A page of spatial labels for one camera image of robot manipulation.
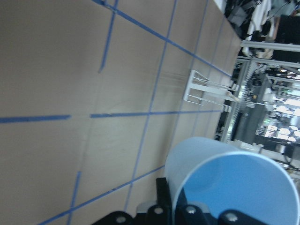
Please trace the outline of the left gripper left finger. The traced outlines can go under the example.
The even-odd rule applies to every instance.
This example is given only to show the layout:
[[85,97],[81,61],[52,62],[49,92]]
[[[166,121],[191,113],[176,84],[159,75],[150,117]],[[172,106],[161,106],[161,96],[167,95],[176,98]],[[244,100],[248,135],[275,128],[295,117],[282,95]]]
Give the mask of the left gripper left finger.
[[172,224],[172,201],[166,177],[156,178],[157,204],[166,210],[166,225]]

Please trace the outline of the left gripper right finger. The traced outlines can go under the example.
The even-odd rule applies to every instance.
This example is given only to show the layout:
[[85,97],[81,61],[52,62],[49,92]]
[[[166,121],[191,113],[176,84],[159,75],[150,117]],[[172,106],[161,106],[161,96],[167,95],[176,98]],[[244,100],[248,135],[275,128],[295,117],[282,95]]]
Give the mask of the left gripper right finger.
[[188,207],[189,205],[187,202],[185,191],[184,189],[182,189],[175,207],[174,222],[176,225],[189,225],[191,223],[193,213],[189,213],[189,211],[187,210]]

